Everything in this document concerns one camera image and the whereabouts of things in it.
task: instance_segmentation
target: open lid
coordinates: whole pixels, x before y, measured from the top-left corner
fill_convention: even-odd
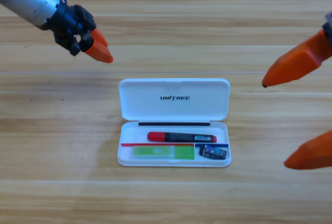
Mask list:
[[[227,117],[230,84],[221,78],[125,79],[122,116],[142,122],[203,122]]]

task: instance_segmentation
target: wooden surface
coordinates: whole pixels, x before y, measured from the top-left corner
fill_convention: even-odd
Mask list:
[[[68,0],[95,15],[115,57],[72,57],[0,7],[0,223],[331,223],[332,169],[283,161],[331,129],[332,61],[264,89],[269,66],[316,33],[332,0]],[[232,163],[117,162],[124,78],[230,81]]]

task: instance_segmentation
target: wood grain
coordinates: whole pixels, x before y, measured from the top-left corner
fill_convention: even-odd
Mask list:
[[[264,89],[269,66],[315,34],[331,0],[68,0],[95,16],[112,64],[72,57],[0,7],[0,223],[332,222],[331,169],[283,161],[332,126],[332,61]],[[225,78],[232,163],[123,167],[118,84]]]

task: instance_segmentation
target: red strip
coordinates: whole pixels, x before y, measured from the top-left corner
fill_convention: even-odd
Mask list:
[[[168,146],[168,145],[174,145],[174,146],[193,146],[194,144],[191,143],[123,143],[121,146],[123,147],[131,147],[131,146]]]

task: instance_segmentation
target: unitree logo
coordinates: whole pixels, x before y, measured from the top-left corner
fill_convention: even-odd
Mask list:
[[[189,100],[190,96],[161,96],[160,97],[161,100]]]

